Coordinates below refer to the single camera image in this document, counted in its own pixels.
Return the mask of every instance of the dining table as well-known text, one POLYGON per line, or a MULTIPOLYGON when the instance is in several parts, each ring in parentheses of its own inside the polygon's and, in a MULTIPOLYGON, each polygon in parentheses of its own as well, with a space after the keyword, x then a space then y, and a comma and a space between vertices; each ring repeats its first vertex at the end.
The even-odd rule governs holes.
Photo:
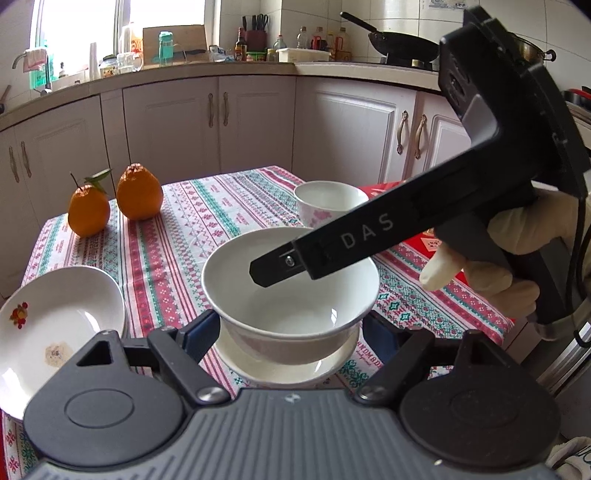
MULTIPOLYGON (((107 227, 90 238, 78 237, 67 215, 60 215, 41 229, 22 284, 56 268, 92 265, 119 284, 130 336, 145 337, 163 326, 181 328, 210 308, 201 271, 217 247, 252 230, 302 225, 293 196, 301 183, 290 172, 271 166, 164 185, 159 215, 131 221, 111 200, 107 227)), ((426 234, 421 240, 374 256, 381 278, 374 309, 398 327, 423 327, 438 338, 461 338, 466 330, 478 329, 501 344, 513 322, 460 277, 439 291, 421 288, 419 273, 427 252, 436 249, 436 239, 426 234), (417 246, 421 244, 426 251, 417 246)), ((241 388, 256 386, 228 368, 214 349, 200 365, 233 396, 241 388)), ((360 333, 352 356, 316 388, 356 389, 381 365, 360 333)), ((449 371, 438 369, 433 375, 449 371)), ((0 427, 5 465, 0 480, 18 480, 35 466, 35 451, 22 423, 2 413, 0 427)))

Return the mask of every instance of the wall tile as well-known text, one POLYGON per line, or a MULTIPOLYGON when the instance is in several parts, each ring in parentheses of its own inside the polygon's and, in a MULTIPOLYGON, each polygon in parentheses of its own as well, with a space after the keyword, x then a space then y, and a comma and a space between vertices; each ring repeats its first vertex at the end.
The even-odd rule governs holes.
POLYGON ((556 61, 545 65, 561 90, 591 85, 591 61, 552 44, 548 47, 556 51, 556 61))
POLYGON ((267 47, 273 48, 277 35, 281 33, 281 10, 275 10, 269 14, 269 26, 267 28, 267 47))
POLYGON ((445 22, 442 20, 419 20, 418 36, 439 43, 446 33, 457 30, 462 26, 461 22, 445 22))
POLYGON ((329 0, 329 14, 328 18, 338 20, 340 22, 340 13, 343 10, 342 0, 329 0))
POLYGON ((546 41, 544 0, 480 0, 480 5, 507 30, 546 41))
POLYGON ((369 47, 368 31, 347 21, 342 22, 341 25, 347 29, 351 40, 351 56, 367 57, 369 47))
POLYGON ((561 2, 546 2, 548 43, 591 60, 591 21, 578 9, 561 2))
POLYGON ((343 0, 343 11, 349 12, 361 20, 369 20, 371 0, 343 0))
POLYGON ((371 0, 370 18, 418 18, 420 0, 371 0))
POLYGON ((281 8, 328 18, 329 0, 283 0, 281 8))
POLYGON ((261 0, 261 13, 262 14, 270 14, 276 10, 281 8, 281 1, 282 0, 261 0))
MULTIPOLYGON (((479 5, 479 0, 465 0, 468 7, 479 5)), ((421 20, 446 20, 448 22, 462 22, 464 10, 453 8, 434 8, 430 7, 430 0, 420 0, 420 12, 418 14, 421 20)))

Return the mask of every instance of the pan handle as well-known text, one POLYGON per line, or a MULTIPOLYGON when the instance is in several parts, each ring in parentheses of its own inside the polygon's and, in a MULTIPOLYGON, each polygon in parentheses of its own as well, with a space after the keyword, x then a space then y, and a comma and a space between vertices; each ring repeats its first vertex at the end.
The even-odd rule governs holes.
POLYGON ((375 28, 373 25, 369 25, 367 22, 364 22, 363 20, 361 20, 360 18, 357 18, 354 15, 351 15, 348 12, 341 12, 340 16, 342 18, 344 18, 345 20, 349 20, 350 22, 353 22, 355 25, 360 26, 361 28, 364 28, 368 31, 370 31, 371 33, 377 32, 378 29, 375 28))

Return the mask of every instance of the cable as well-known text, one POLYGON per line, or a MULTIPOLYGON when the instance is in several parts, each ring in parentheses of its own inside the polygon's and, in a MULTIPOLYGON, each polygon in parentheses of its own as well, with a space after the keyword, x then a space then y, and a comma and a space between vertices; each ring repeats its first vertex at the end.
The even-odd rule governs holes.
POLYGON ((564 293, 564 301, 566 309, 571 312, 570 318, 573 321, 573 336, 577 344, 582 348, 591 348, 591 341, 585 342, 574 322, 574 308, 573 308, 573 282, 576 281, 577 290, 581 295, 582 300, 587 297, 587 292, 583 284, 583 260, 589 241, 591 240, 591 228, 587 229, 585 238, 583 239, 583 230, 585 223, 585 213, 587 211, 587 203, 585 199, 579 200, 579 207, 577 209, 577 226, 574 233, 573 252, 570 254, 569 272, 566 277, 566 292, 564 293))

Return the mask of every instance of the bottle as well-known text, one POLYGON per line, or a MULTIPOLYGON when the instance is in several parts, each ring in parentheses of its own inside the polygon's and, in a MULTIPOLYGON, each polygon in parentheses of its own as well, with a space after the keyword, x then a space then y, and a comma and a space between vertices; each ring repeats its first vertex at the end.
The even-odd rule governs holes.
POLYGON ((272 62, 279 61, 279 54, 275 51, 274 48, 267 49, 267 61, 272 61, 272 62))
POLYGON ((316 27, 316 33, 312 36, 312 50, 324 50, 326 40, 324 40, 324 29, 316 27))
POLYGON ((275 42, 275 45, 273 45, 273 48, 275 49, 275 51, 280 50, 282 48, 287 48, 287 45, 285 45, 285 42, 283 41, 283 35, 277 35, 277 41, 275 42))
POLYGON ((300 28, 300 33, 297 36, 297 48, 310 48, 310 42, 308 40, 308 32, 305 27, 300 28))
POLYGON ((170 67, 173 64, 173 33, 162 31, 158 35, 158 42, 160 47, 158 49, 158 57, 160 58, 161 67, 170 67))
POLYGON ((238 29, 238 41, 234 47, 234 60, 246 61, 246 40, 244 40, 244 29, 238 29))
POLYGON ((335 60, 351 61, 351 43, 345 27, 340 28, 335 38, 335 60))
POLYGON ((326 50, 330 53, 330 59, 335 59, 335 34, 328 32, 326 34, 326 50))

